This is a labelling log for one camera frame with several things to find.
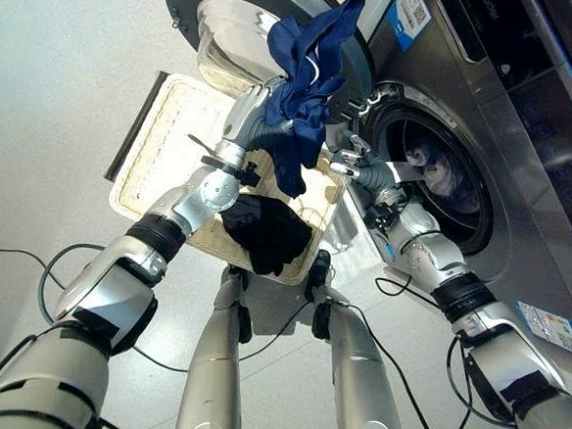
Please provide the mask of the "right five-finger robot hand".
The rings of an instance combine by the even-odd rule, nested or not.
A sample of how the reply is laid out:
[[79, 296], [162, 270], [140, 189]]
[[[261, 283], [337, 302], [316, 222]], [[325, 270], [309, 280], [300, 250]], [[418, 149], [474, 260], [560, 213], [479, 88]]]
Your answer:
[[369, 144], [358, 134], [345, 129], [337, 133], [329, 169], [345, 175], [380, 196], [387, 190], [400, 188], [393, 171], [375, 156]]

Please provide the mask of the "left five-finger robot hand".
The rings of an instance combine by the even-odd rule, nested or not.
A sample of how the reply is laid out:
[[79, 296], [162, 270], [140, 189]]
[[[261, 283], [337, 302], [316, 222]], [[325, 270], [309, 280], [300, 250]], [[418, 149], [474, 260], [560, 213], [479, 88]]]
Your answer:
[[223, 133], [214, 155], [233, 167], [240, 168], [247, 151], [271, 148], [293, 129], [293, 121], [285, 119], [269, 125], [266, 109], [274, 87], [254, 85], [237, 98], [223, 125]]

